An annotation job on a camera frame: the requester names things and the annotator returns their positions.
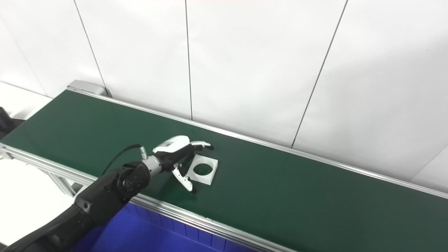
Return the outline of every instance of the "blue panel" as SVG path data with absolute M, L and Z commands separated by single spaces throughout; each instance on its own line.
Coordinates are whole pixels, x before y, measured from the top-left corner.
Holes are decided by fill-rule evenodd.
M 88 247 L 88 244 L 81 242 L 75 246 L 73 252 L 215 252 L 210 247 L 161 226 L 142 222 L 128 211 L 119 212 L 105 226 L 90 250 L 86 250 Z
M 246 248 L 155 212 L 127 204 L 106 225 L 93 229 L 72 249 L 72 252 L 121 251 L 245 252 Z
M 126 204 L 125 208 L 126 208 L 126 210 L 127 210 L 130 214 L 135 215 L 135 216 L 139 216 L 139 214 L 138 214 L 138 212 L 137 212 L 137 206 L 136 206 L 136 205 L 134 205 L 134 204 L 132 204 L 132 203 L 128 203 L 128 204 Z
M 187 232 L 187 237 L 193 241 L 198 241 L 198 230 L 192 226 L 185 225 L 185 230 Z
M 182 236 L 187 236 L 187 232 L 185 230 L 185 224 L 182 222 L 178 222 L 176 220 L 172 221 L 172 224 L 174 226 L 174 232 L 182 235 Z
M 162 221 L 162 226 L 169 230 L 169 231 L 173 231 L 174 232 L 174 226 L 172 224 L 172 219 L 168 218 L 166 216 L 160 215 L 160 219 Z
M 206 246 L 211 247 L 211 234 L 202 230 L 198 230 L 198 241 Z
M 211 237 L 211 247 L 218 250 L 224 251 L 225 239 L 216 235 L 212 235 Z
M 160 214 L 148 211 L 149 218 L 151 219 L 151 222 L 154 224 L 157 224 L 159 226 L 162 225 L 162 220 L 160 219 Z
M 241 246 L 241 245 L 239 245 L 237 243 L 234 243 L 232 241 L 226 240 L 224 251 L 225 252 L 245 252 L 246 251 L 246 247 Z
M 137 209 L 137 213 L 140 216 L 140 218 L 142 218 L 145 221 L 151 221 L 151 219 L 149 218 L 149 214 L 148 214 L 148 210 L 143 208 L 143 207 L 139 207 L 139 206 L 135 206 L 135 208 Z

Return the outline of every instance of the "white square block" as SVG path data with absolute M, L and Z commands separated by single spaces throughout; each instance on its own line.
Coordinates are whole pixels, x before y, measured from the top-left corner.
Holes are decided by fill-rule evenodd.
M 211 172 L 207 175 L 199 175 L 193 171 L 193 169 L 199 164 L 206 164 L 211 167 Z M 216 169 L 218 168 L 218 161 L 213 158 L 209 158 L 206 156 L 195 155 L 193 161 L 191 162 L 190 169 L 188 170 L 187 175 L 191 180 L 198 181 L 204 183 L 206 185 L 211 185 L 213 177 L 215 176 Z

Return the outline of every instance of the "circular hole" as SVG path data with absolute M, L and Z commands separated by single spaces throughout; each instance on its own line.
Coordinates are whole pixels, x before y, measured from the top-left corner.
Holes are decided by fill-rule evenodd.
M 207 175 L 212 171 L 212 167 L 209 166 L 208 164 L 198 164 L 197 166 L 195 166 L 193 168 L 193 171 L 197 174 L 197 175 Z

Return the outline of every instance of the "black cable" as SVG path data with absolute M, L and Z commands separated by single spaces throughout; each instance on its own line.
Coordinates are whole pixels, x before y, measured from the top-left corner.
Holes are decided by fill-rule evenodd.
M 109 167 L 112 165 L 112 163 L 121 155 L 121 154 L 123 154 L 125 151 L 128 151 L 128 150 L 130 150 L 130 149 L 135 149 L 135 148 L 140 148 L 142 145 L 141 144 L 134 144 L 134 145 L 131 145 L 131 146 L 128 146 L 128 147 L 126 147 L 126 148 L 124 148 L 122 151 L 120 151 L 118 154 L 116 154 L 115 155 L 115 157 L 114 158 L 112 158 L 112 160 L 108 163 L 108 165 L 106 166 L 106 168 L 104 168 L 104 171 L 103 171 L 103 173 L 101 174 L 101 176 L 102 175 L 104 175 L 105 173 L 106 173 L 106 171 L 109 169 Z

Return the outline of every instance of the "robotic arm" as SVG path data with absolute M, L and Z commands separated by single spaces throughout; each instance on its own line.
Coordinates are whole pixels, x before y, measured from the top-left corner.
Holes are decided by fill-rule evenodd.
M 203 141 L 190 142 L 187 136 L 175 136 L 154 148 L 147 156 L 140 147 L 141 161 L 124 164 L 99 177 L 79 193 L 75 202 L 48 224 L 16 241 L 2 252 L 64 252 L 96 226 L 115 216 L 155 175 L 172 172 L 191 193 L 196 193 L 189 177 L 179 170 L 178 162 L 203 148 L 213 146 Z

